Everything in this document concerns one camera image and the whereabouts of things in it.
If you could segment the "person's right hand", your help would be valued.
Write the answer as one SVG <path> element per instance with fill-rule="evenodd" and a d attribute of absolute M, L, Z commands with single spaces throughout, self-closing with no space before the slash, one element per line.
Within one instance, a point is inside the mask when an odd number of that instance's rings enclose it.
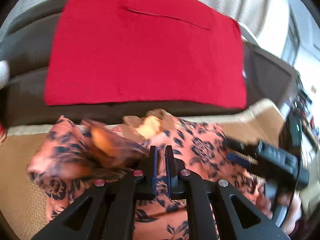
<path fill-rule="evenodd" d="M 287 217 L 280 227 L 287 235 L 289 235 L 294 231 L 296 221 L 300 218 L 301 198 L 297 191 L 294 193 L 284 193 L 278 197 L 278 203 L 284 206 L 289 206 L 289 204 L 291 204 L 287 212 Z M 259 196 L 257 197 L 255 205 L 269 219 L 273 217 L 271 201 L 265 197 L 263 187 L 259 189 Z"/>

